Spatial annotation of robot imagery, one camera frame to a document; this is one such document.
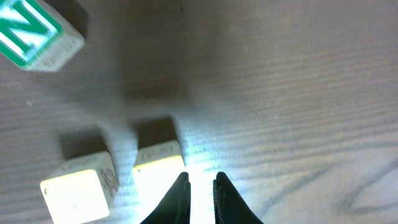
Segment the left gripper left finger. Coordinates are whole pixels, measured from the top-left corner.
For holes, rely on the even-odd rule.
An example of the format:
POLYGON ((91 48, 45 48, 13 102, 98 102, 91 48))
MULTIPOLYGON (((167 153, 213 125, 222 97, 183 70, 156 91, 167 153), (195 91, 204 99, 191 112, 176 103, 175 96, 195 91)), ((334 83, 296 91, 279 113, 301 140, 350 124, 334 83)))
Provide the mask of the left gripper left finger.
POLYGON ((189 174, 182 172, 141 224, 189 224, 190 209, 191 183, 189 174))

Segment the yellow O block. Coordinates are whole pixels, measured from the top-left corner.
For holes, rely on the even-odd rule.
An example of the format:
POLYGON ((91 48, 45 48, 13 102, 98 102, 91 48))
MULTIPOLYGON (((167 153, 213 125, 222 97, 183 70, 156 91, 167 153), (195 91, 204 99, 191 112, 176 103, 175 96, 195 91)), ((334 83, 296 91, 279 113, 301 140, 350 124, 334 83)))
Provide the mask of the yellow O block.
POLYGON ((180 173, 185 172, 180 144, 166 141, 138 150, 132 176, 140 203, 140 211, 150 214, 180 173))

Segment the yellow C block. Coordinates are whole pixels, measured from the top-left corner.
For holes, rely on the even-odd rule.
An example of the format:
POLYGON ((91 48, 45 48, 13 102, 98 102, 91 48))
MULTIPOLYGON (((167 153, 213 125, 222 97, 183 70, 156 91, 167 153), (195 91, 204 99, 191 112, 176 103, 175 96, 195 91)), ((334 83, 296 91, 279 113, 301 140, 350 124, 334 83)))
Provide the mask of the yellow C block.
POLYGON ((101 151, 66 161, 40 189, 54 223, 88 223, 110 214, 119 180, 110 153, 101 151))

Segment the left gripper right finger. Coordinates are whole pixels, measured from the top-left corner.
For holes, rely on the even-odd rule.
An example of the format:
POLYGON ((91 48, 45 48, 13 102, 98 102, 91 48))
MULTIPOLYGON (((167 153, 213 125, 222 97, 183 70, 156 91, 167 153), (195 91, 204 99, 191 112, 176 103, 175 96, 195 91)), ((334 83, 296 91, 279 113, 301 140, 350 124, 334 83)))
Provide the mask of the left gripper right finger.
POLYGON ((216 224, 263 224, 224 172, 213 181, 213 204, 216 224))

